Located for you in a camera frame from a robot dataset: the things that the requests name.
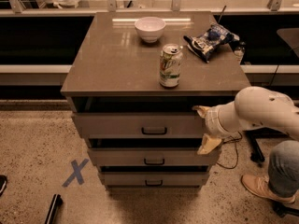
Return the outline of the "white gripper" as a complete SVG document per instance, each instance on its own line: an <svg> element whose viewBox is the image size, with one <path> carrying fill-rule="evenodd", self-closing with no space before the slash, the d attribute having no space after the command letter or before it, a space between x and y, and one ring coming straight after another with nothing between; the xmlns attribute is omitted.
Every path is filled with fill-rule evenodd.
<svg viewBox="0 0 299 224"><path fill-rule="evenodd" d="M232 131L232 106L231 105L216 105L203 106L194 105L192 110L205 119L206 129L208 131L202 138L201 146L197 150L198 155L207 155L218 147L222 140L221 138L228 137Z"/></svg>

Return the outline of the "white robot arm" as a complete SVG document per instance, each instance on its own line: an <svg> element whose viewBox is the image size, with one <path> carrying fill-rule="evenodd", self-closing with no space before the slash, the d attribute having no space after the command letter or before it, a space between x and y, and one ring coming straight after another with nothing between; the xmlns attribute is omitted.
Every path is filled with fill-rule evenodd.
<svg viewBox="0 0 299 224"><path fill-rule="evenodd" d="M299 140L299 108L286 94L262 87L247 87L226 105L195 105L206 131L197 153L209 154L237 132L269 128Z"/></svg>

